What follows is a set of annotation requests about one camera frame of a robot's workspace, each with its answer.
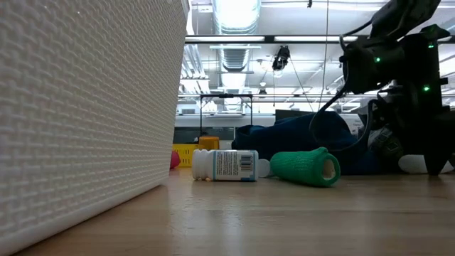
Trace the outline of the blue cloth garment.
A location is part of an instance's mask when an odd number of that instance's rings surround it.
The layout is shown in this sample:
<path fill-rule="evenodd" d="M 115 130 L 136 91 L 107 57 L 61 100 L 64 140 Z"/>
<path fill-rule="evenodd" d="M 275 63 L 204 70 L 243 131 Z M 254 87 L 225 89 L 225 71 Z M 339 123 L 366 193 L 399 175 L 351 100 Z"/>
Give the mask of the blue cloth garment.
<path fill-rule="evenodd" d="M 263 127 L 246 125 L 236 129 L 232 148 L 236 150 L 255 150 L 259 158 L 270 160 L 273 155 L 282 151 L 312 151 L 321 146 L 334 155 L 342 175 L 375 175 L 382 171 L 376 155 L 367 149 L 356 146 L 347 154 L 338 150 L 357 142 L 351 134 L 348 124 L 335 112 L 324 112 L 318 117 L 313 137 L 309 130 L 312 114 L 286 118 L 276 121 L 274 125 Z"/>

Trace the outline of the green bandage roll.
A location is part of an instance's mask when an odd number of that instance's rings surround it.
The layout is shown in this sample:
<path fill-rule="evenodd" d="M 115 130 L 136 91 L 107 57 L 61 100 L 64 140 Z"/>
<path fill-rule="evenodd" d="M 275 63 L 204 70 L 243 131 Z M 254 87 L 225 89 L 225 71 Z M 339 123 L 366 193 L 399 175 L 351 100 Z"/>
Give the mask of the green bandage roll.
<path fill-rule="evenodd" d="M 270 169 L 285 181 L 322 188 L 331 187 L 341 176 L 337 158 L 325 147 L 276 153 L 271 158 Z"/>

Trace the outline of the white bandage roll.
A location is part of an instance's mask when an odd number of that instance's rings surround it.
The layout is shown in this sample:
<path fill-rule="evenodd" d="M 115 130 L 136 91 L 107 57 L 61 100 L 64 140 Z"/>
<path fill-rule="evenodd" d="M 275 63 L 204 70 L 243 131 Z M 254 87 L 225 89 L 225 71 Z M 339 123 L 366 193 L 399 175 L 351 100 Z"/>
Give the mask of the white bandage roll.
<path fill-rule="evenodd" d="M 428 174 L 423 155 L 404 155 L 398 161 L 399 168 L 408 174 Z"/>

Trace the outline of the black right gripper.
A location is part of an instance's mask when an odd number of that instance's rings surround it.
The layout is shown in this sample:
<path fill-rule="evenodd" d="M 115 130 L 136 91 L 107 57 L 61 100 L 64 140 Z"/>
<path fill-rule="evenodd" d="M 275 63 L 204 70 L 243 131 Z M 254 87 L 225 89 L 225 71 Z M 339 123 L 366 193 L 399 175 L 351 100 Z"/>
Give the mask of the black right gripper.
<path fill-rule="evenodd" d="M 391 103 L 404 153 L 424 155 L 429 175 L 439 175 L 448 160 L 455 168 L 455 110 L 443 104 L 441 90 L 405 88 Z"/>

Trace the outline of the silver ceiling duct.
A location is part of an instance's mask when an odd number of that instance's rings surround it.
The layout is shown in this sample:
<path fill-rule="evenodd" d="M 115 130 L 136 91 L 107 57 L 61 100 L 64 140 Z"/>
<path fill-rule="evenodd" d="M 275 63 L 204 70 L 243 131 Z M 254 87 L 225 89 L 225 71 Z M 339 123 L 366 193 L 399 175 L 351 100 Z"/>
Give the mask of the silver ceiling duct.
<path fill-rule="evenodd" d="M 261 0 L 211 0 L 217 35 L 244 36 L 257 32 Z M 250 49 L 219 50 L 220 61 L 228 72 L 242 72 L 248 65 Z"/>

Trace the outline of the orange pill bottle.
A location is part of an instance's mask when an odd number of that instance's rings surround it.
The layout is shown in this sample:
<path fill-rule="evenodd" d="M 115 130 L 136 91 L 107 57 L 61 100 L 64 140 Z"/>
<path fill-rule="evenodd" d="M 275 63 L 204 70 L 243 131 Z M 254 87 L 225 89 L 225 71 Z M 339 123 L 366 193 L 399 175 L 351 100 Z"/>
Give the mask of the orange pill bottle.
<path fill-rule="evenodd" d="M 198 140 L 199 149 L 218 150 L 220 148 L 219 137 L 202 136 Z"/>

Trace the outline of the black monitor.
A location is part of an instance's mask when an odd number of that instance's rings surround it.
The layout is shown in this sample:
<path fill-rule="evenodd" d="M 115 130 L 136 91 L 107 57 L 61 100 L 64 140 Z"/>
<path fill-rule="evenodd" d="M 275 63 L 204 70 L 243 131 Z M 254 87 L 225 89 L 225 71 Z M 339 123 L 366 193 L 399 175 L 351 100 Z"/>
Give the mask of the black monitor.
<path fill-rule="evenodd" d="M 283 119 L 295 118 L 312 114 L 312 112 L 300 111 L 300 110 L 275 110 L 275 121 L 278 122 Z"/>

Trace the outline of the white labelled pill bottle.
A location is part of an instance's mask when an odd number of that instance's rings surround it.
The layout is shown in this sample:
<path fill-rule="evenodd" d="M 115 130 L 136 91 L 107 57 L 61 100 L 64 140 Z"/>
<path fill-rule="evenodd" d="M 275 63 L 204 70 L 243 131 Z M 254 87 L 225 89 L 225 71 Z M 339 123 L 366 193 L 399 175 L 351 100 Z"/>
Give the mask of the white labelled pill bottle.
<path fill-rule="evenodd" d="M 193 152 L 195 180 L 256 181 L 258 153 L 248 150 L 199 150 Z"/>

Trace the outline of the black overhead crossbar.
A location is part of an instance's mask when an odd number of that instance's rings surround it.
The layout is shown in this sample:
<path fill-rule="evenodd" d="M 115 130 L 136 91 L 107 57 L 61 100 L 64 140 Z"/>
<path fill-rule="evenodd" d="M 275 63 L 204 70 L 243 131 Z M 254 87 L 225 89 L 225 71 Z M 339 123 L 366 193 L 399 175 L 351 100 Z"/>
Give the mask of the black overhead crossbar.
<path fill-rule="evenodd" d="M 338 36 L 186 36 L 185 44 L 338 44 Z"/>

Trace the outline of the white perforated plastic bin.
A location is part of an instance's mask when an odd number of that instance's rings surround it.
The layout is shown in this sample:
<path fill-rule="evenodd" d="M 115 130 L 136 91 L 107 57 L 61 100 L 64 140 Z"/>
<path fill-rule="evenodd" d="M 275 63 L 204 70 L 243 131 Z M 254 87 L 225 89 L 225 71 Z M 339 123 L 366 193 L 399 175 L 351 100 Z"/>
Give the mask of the white perforated plastic bin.
<path fill-rule="evenodd" d="M 0 0 L 0 256 L 168 178 L 188 0 Z"/>

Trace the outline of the small yellow plastic basket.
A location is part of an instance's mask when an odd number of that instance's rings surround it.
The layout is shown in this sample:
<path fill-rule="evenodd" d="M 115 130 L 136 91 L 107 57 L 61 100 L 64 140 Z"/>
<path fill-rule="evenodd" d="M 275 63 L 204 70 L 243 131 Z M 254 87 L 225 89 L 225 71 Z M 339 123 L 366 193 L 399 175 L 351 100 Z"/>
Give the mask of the small yellow plastic basket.
<path fill-rule="evenodd" d="M 173 150 L 179 155 L 178 167 L 191 167 L 193 152 L 199 149 L 198 144 L 173 144 Z"/>

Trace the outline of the clear vial with white cap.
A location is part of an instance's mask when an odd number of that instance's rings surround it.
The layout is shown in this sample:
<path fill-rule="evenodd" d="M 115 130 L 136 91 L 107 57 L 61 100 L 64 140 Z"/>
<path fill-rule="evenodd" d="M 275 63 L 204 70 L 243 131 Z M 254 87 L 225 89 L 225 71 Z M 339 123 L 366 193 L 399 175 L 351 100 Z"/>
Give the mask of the clear vial with white cap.
<path fill-rule="evenodd" d="M 266 159 L 259 159 L 257 163 L 257 173 L 260 178 L 267 178 L 273 176 L 270 162 Z"/>

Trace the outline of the black metal stand frame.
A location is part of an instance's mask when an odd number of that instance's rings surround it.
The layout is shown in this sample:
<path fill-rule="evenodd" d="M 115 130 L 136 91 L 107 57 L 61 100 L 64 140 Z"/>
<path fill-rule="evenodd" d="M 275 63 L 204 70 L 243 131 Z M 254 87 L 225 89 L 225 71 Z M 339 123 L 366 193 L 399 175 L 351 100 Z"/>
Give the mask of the black metal stand frame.
<path fill-rule="evenodd" d="M 223 93 L 223 94 L 201 94 L 199 96 L 200 100 L 199 100 L 199 103 L 200 103 L 200 134 L 199 134 L 199 137 L 203 136 L 203 99 L 205 97 L 209 97 L 210 99 L 211 98 L 214 98 L 214 97 L 217 97 L 217 98 L 221 98 L 221 99 L 229 99 L 229 98 L 249 98 L 250 99 L 250 109 L 251 109 L 251 112 L 250 112 L 250 124 L 252 125 L 253 124 L 253 113 L 252 113 L 252 103 L 253 103 L 253 94 L 230 94 L 230 93 Z"/>

